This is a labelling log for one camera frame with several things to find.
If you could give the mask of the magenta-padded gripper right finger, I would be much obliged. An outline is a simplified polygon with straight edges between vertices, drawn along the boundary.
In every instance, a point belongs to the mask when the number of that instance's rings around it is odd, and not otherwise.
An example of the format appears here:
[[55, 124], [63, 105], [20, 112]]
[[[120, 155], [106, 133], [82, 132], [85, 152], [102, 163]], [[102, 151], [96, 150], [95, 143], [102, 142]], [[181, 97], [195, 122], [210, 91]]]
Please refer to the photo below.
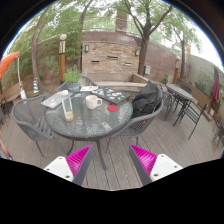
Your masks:
[[129, 155], [143, 186], [182, 169], [179, 164], [167, 155], [155, 155], [132, 144], [129, 145]]

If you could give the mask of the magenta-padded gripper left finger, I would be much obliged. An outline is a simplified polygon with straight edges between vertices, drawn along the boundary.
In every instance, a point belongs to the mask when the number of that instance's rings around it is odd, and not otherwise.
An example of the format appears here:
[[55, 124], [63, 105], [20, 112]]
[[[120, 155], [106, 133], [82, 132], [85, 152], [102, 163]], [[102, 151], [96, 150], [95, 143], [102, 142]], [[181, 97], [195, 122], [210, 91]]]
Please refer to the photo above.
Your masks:
[[67, 157], [57, 157], [44, 170], [81, 186], [93, 154], [93, 146], [89, 145]]

